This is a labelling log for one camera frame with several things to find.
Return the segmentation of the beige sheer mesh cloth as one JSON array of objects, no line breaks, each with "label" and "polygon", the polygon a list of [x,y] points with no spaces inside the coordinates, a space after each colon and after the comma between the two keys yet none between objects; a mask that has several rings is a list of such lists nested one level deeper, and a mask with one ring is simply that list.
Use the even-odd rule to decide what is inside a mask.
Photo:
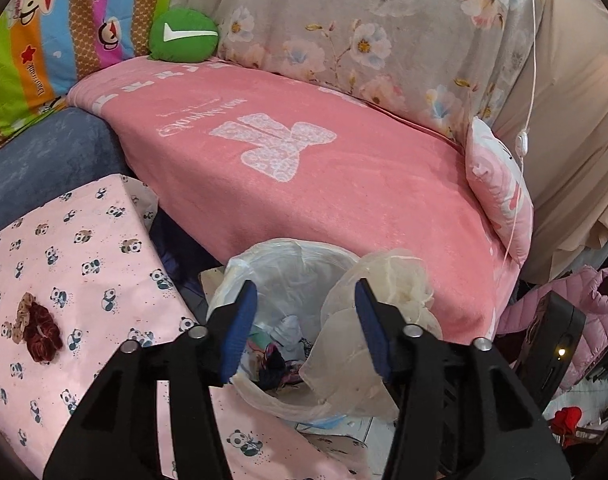
[{"label": "beige sheer mesh cloth", "polygon": [[437,338],[434,289],[424,261],[406,249],[371,252],[329,291],[321,308],[321,331],[301,377],[334,415],[377,417],[392,422],[398,408],[374,370],[355,308],[355,285],[364,278],[377,300],[396,307],[406,322]]}]

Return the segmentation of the dark navy cloth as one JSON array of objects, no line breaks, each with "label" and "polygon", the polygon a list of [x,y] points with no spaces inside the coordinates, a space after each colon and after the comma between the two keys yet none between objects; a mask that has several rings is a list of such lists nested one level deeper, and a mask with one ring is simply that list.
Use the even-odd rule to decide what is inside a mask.
[{"label": "dark navy cloth", "polygon": [[287,361],[275,344],[269,344],[258,358],[255,385],[263,391],[273,391],[300,384],[302,364],[298,360]]}]

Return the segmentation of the white sock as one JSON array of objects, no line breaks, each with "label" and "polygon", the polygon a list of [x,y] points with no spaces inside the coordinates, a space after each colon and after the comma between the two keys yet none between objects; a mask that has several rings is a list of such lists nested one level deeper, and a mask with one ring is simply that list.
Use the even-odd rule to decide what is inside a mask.
[{"label": "white sock", "polygon": [[283,318],[271,331],[271,339],[286,361],[305,361],[311,344],[304,337],[296,315]]}]

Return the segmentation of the white-lined trash bin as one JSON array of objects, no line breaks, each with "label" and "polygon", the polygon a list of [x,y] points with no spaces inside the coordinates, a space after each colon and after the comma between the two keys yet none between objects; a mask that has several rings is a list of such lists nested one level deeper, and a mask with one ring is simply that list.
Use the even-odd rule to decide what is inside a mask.
[{"label": "white-lined trash bin", "polygon": [[[311,352],[321,331],[325,298],[358,261],[353,252],[331,244],[291,238],[267,240],[228,261],[208,311],[215,313],[229,304],[242,284],[251,281],[257,288],[258,299],[255,327],[270,334],[283,318],[296,315],[304,337],[311,344]],[[261,390],[253,382],[246,362],[238,366],[231,384],[253,408],[290,422],[317,424],[336,416],[351,416],[332,414],[331,408],[317,400],[303,378],[300,384],[275,392]]]}]

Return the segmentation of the dark red velvet scrunchie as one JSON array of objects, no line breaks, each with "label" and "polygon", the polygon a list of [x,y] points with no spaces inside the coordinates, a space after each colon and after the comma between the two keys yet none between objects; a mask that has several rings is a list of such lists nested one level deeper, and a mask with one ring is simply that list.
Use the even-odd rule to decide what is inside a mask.
[{"label": "dark red velvet scrunchie", "polygon": [[27,351],[36,363],[49,363],[63,347],[59,327],[51,313],[36,302],[28,313],[30,320],[23,334]]}]

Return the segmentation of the beige patterned scrunchie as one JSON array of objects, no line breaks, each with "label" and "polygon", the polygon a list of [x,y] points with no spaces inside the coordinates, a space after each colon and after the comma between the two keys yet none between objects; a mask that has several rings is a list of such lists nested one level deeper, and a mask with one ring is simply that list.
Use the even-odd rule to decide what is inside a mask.
[{"label": "beige patterned scrunchie", "polygon": [[31,306],[34,302],[35,297],[29,292],[26,292],[19,302],[16,309],[16,320],[11,330],[11,339],[15,344],[19,344],[24,338],[25,330],[31,321]]}]

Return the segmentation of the pink panda print sheet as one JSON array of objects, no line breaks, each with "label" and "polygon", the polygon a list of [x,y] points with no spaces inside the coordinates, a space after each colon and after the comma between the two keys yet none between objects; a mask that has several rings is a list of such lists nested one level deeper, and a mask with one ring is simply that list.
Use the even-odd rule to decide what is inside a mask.
[{"label": "pink panda print sheet", "polygon": [[[172,341],[195,324],[150,240],[156,209],[150,188],[114,174],[0,231],[0,432],[37,479],[119,344]],[[47,364],[11,336],[26,292],[60,330],[63,347]],[[372,479],[360,441],[307,439],[232,387],[211,394],[234,478]]]}]

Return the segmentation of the small pink white pillow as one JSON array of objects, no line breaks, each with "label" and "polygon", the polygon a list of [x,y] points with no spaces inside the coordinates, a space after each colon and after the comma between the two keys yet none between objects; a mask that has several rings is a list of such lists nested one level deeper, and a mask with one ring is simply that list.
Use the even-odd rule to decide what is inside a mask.
[{"label": "small pink white pillow", "polygon": [[494,232],[510,257],[523,266],[532,246],[534,205],[509,148],[478,117],[466,135],[465,173]]}]

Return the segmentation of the blue-grey velvet cushion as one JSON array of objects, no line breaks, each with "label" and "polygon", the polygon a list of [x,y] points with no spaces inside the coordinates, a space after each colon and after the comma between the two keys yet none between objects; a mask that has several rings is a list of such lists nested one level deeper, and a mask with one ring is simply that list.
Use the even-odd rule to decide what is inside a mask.
[{"label": "blue-grey velvet cushion", "polygon": [[47,117],[0,149],[0,230],[109,174],[133,171],[107,122],[76,107]]}]

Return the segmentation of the pink bow print blanket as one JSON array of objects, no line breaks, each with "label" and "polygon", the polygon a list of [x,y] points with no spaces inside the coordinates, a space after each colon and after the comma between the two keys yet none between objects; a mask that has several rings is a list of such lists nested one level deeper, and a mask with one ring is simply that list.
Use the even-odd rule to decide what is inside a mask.
[{"label": "pink bow print blanket", "polygon": [[491,336],[518,266],[437,133],[340,92],[223,62],[132,58],[69,91],[220,262],[271,238],[423,260],[444,336]]}]

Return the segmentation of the beige curtain fabric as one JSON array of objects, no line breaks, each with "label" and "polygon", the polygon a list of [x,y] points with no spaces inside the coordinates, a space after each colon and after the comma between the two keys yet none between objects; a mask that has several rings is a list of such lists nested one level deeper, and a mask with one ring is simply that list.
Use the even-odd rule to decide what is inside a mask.
[{"label": "beige curtain fabric", "polygon": [[608,11],[601,0],[546,0],[536,52],[492,128],[512,146],[524,124],[535,221],[520,276],[543,284],[583,252],[608,253]]}]

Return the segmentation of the grey floral quilt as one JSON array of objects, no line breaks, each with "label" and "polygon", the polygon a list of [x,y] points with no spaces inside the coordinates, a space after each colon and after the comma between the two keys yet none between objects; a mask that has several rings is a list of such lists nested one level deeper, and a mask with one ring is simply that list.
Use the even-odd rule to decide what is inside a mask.
[{"label": "grey floral quilt", "polygon": [[226,61],[320,84],[461,140],[492,124],[546,0],[171,0],[212,18]]}]

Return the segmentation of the green round plush cushion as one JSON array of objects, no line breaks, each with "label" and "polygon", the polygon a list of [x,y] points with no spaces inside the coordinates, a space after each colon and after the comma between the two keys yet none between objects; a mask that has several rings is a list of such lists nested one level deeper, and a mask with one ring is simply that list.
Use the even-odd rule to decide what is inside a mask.
[{"label": "green round plush cushion", "polygon": [[169,9],[155,18],[151,26],[150,58],[200,63],[215,53],[218,43],[218,27],[208,16],[191,9]]}]

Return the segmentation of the colourful monkey print pillow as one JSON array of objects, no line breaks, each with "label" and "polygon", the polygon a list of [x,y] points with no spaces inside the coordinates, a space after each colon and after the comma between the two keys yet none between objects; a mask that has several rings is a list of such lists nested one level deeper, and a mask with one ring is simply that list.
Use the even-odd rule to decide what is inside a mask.
[{"label": "colourful monkey print pillow", "polygon": [[170,0],[9,0],[0,16],[0,149],[80,79],[148,53]]}]

